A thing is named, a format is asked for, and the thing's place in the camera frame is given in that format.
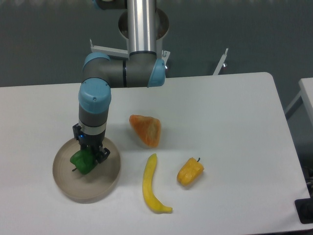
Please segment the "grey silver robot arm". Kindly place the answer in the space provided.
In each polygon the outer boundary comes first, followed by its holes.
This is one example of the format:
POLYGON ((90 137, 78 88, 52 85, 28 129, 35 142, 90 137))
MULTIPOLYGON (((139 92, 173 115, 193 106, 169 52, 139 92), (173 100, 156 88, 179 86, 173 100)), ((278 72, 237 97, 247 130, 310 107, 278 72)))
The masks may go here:
POLYGON ((154 0, 95 0, 102 10, 126 9, 128 59, 114 60, 101 52, 89 54, 78 93, 79 122, 73 133, 81 149, 102 163, 110 151, 103 147, 112 88, 159 87, 165 82, 165 62, 157 57, 157 4, 154 0))

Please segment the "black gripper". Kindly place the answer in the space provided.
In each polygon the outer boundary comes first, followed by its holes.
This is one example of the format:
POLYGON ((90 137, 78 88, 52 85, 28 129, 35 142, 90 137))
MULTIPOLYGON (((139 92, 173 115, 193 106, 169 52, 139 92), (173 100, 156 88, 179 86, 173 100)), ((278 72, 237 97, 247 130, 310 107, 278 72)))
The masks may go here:
POLYGON ((95 160, 99 164, 108 158, 110 151, 107 148, 103 148, 103 140, 106 132, 105 127, 88 127, 77 123, 72 129, 74 138, 80 144, 80 150, 86 150, 87 147, 90 147, 95 160))

